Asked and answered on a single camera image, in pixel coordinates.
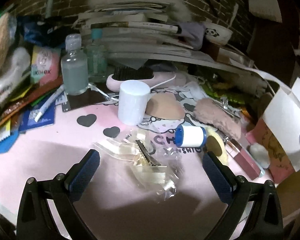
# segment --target blue card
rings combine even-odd
[[[51,95],[46,96],[37,105],[24,112],[22,122],[19,127],[19,132],[24,132],[30,129],[54,124],[54,116],[56,109],[55,102],[53,102],[49,106],[47,111],[43,114],[43,116],[39,119],[38,122],[34,120],[37,114],[39,113],[40,107],[49,99],[50,96]]]

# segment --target bottle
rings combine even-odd
[[[89,82],[105,82],[107,78],[107,48],[101,41],[102,29],[92,29],[92,44],[86,48]]]
[[[68,95],[80,95],[88,88],[88,61],[81,51],[81,35],[70,34],[66,37],[66,51],[61,59],[63,84]]]

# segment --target white cotton ball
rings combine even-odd
[[[268,155],[268,151],[263,145],[255,143],[250,146],[249,149],[250,154],[256,160],[257,163],[264,169],[269,168],[270,166],[270,157]]]

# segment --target white cylindrical container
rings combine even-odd
[[[207,141],[207,134],[203,127],[179,124],[174,138],[177,147],[201,148]]]
[[[150,87],[138,80],[127,80],[120,85],[118,118],[126,125],[137,125],[143,120],[149,100]]]

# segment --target white pen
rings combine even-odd
[[[56,92],[54,92],[51,97],[40,107],[39,113],[35,117],[35,121],[38,122],[41,116],[47,111],[49,106],[57,99],[57,97],[65,90],[64,86],[61,85]]]

